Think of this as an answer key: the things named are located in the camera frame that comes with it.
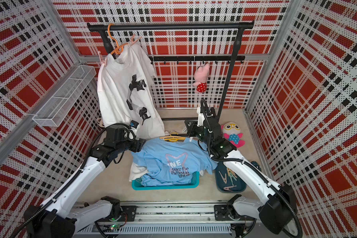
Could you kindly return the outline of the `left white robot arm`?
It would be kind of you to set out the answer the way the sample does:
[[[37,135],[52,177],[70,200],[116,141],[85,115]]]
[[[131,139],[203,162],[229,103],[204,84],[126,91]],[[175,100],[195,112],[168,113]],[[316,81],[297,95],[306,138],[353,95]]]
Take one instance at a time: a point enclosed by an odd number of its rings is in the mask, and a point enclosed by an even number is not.
[[[104,196],[98,202],[81,209],[73,209],[78,198],[112,162],[119,163],[125,151],[139,152],[145,139],[137,139],[140,125],[116,123],[102,130],[106,134],[98,145],[92,143],[81,166],[64,184],[40,206],[30,206],[24,212],[24,223],[11,237],[23,230],[31,238],[71,238],[88,225],[108,216],[120,217],[122,209],[118,199]]]

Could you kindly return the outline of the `orange plastic hanger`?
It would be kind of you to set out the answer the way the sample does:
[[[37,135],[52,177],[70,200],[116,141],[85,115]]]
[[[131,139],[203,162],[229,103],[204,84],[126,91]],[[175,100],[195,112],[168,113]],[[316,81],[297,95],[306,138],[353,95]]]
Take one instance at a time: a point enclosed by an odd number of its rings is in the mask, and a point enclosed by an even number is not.
[[[111,35],[111,27],[112,26],[115,26],[115,24],[114,23],[109,23],[108,24],[107,33],[108,33],[110,39],[115,42],[116,47],[110,52],[110,54],[111,55],[120,55],[125,50],[125,48],[126,47],[130,47],[131,44],[130,43],[120,44],[118,42],[118,40]]]

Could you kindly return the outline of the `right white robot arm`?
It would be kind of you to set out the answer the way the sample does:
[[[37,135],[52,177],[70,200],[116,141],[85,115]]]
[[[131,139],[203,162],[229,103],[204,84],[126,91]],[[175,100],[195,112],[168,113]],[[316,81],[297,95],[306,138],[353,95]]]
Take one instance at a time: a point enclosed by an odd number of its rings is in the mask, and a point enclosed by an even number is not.
[[[215,109],[208,107],[204,99],[197,113],[197,121],[185,121],[188,136],[205,143],[210,158],[236,173],[258,197],[254,200],[236,196],[231,200],[233,210],[240,216],[260,220],[274,234],[283,232],[290,238],[301,238],[303,230],[297,216],[294,189],[270,179],[224,138]]]

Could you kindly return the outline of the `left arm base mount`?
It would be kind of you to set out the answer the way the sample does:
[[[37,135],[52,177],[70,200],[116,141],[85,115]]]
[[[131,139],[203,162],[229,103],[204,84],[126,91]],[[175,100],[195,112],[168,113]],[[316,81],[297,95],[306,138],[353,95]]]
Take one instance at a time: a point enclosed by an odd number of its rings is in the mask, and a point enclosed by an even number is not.
[[[137,206],[121,206],[121,210],[118,217],[113,217],[109,215],[105,218],[98,220],[98,222],[133,222],[136,216]]]

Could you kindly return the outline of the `pink clothespin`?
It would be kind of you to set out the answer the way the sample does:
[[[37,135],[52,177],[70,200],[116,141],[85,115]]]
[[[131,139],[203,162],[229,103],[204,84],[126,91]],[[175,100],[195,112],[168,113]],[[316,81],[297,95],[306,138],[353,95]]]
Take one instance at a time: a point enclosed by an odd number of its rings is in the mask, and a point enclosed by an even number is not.
[[[137,37],[135,34],[132,36],[132,38],[129,41],[129,44],[132,46],[135,43],[139,42],[142,39],[142,37]]]
[[[101,51],[98,51],[97,54],[98,54],[100,63],[102,65],[106,66],[107,65],[107,58],[102,55]]]

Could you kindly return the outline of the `light blue cloth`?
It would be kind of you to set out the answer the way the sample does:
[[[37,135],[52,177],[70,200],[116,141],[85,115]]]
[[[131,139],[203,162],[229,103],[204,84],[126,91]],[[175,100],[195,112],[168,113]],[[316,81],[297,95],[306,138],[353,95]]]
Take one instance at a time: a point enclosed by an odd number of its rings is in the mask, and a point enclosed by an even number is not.
[[[141,185],[186,185],[197,172],[211,174],[218,163],[205,151],[205,143],[186,138],[168,142],[162,138],[148,140],[140,152],[132,153],[129,181],[141,179]]]

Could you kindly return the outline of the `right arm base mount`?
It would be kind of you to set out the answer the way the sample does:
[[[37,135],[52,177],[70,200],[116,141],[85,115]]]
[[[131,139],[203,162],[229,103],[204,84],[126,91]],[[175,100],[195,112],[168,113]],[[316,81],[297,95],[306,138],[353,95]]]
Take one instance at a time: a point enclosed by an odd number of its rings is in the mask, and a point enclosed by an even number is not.
[[[231,205],[214,205],[214,216],[216,221],[242,221],[246,216],[239,215]]]

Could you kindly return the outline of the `teal tray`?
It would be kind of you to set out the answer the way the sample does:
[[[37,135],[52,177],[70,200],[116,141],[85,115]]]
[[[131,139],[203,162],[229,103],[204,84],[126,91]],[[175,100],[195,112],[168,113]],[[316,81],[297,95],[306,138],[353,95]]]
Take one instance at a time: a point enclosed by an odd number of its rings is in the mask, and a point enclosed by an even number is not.
[[[143,186],[141,184],[141,178],[137,178],[132,181],[132,188],[136,191],[142,190],[167,190],[167,189],[190,189],[196,188],[199,185],[200,173],[193,173],[192,179],[188,184],[176,184],[176,185],[166,185],[166,186]]]

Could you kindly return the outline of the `white printed t-shirt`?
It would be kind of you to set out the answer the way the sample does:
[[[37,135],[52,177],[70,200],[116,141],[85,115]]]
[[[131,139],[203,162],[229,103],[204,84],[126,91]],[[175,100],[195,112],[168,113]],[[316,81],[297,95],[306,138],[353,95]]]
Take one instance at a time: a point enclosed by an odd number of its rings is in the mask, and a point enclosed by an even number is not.
[[[152,139],[165,135],[165,127],[150,92],[155,69],[142,47],[126,45],[114,58],[106,57],[97,80],[97,94],[105,127],[137,122],[136,136]]]

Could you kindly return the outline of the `wooden hanger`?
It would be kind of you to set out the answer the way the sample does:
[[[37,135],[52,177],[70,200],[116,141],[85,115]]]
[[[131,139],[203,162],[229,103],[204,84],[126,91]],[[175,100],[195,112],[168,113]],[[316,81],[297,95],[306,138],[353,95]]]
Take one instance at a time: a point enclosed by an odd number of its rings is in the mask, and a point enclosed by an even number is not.
[[[176,131],[165,131],[165,135],[159,137],[159,139],[167,142],[183,142],[186,139],[186,134],[177,133]]]

